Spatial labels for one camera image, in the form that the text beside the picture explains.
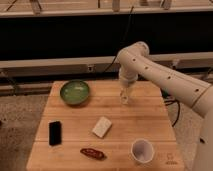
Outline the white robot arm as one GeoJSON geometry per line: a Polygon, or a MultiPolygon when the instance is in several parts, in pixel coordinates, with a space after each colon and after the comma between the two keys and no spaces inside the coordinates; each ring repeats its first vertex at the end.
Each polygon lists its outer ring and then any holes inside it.
{"type": "Polygon", "coordinates": [[[149,47],[136,42],[117,54],[119,81],[125,91],[141,75],[203,118],[192,171],[213,171],[213,85],[150,60],[149,47]]]}

